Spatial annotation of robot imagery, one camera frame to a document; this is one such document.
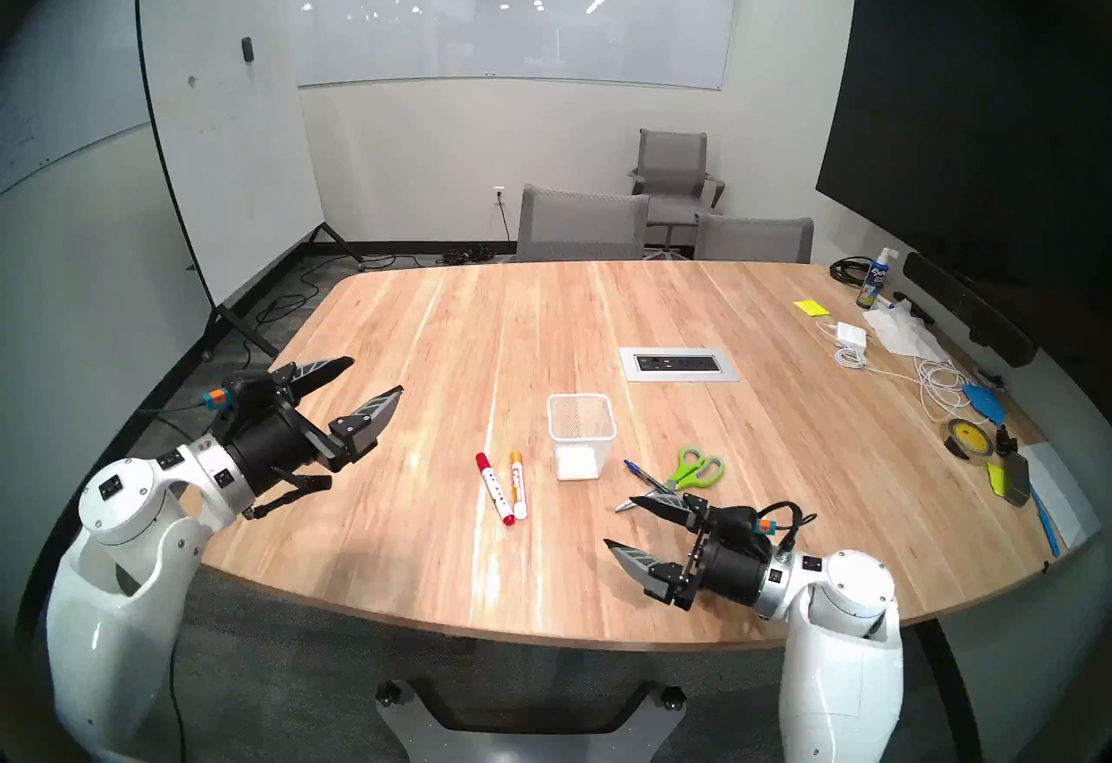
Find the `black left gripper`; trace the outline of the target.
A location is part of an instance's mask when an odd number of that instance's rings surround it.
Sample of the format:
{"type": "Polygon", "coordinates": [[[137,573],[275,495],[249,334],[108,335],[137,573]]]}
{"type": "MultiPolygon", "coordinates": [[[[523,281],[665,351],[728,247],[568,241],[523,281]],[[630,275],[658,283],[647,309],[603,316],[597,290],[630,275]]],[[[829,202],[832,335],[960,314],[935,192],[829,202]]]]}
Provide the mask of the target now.
{"type": "Polygon", "coordinates": [[[299,501],[332,487],[332,475],[377,445],[405,389],[394,388],[355,413],[329,423],[329,432],[297,409],[304,397],[339,377],[355,359],[342,356],[280,367],[279,377],[226,378],[226,450],[254,497],[286,483],[278,501],[299,501]]]}

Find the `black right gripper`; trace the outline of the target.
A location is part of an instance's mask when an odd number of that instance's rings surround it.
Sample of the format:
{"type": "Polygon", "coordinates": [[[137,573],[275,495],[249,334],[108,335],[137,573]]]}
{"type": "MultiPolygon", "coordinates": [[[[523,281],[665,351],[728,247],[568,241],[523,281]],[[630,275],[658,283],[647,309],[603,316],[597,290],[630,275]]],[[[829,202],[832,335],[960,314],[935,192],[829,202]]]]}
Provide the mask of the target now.
{"type": "Polygon", "coordinates": [[[605,538],[620,567],[653,600],[681,600],[691,610],[701,589],[731,602],[754,606],[771,564],[770,537],[758,531],[753,507],[706,507],[692,494],[645,494],[631,504],[671,521],[695,535],[684,565],[620,542],[605,538]]]}

